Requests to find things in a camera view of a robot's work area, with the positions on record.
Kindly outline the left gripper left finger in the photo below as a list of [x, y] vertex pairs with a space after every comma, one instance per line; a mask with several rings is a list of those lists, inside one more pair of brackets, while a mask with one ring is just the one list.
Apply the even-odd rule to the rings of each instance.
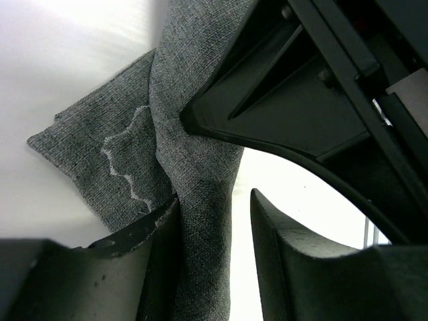
[[89, 247], [1, 240], [2, 320], [169, 320], [183, 256], [168, 201]]

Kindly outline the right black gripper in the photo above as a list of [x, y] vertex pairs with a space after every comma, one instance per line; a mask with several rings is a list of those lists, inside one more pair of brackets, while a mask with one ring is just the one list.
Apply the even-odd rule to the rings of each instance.
[[[284, 5], [251, 3], [212, 76], [181, 112], [183, 126], [317, 161], [366, 140], [369, 131], [412, 203], [394, 206], [389, 222], [408, 241], [427, 243], [427, 140], [398, 96], [386, 92], [384, 68], [334, 1], [290, 1], [300, 21], [286, 19]], [[324, 59], [352, 104], [318, 79]]]

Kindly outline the grey cloth napkin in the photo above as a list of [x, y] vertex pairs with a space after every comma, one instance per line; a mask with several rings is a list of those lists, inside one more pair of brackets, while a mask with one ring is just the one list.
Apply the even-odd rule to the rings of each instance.
[[60, 112], [28, 145], [111, 232], [177, 195], [184, 257], [173, 320], [228, 320], [231, 196], [243, 149], [179, 114], [214, 72], [249, 1], [171, 1], [158, 46]]

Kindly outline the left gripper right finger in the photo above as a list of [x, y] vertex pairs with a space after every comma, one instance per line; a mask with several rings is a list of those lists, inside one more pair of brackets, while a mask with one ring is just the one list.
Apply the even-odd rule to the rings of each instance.
[[256, 189], [250, 212], [265, 320], [427, 319], [425, 246], [337, 243]]

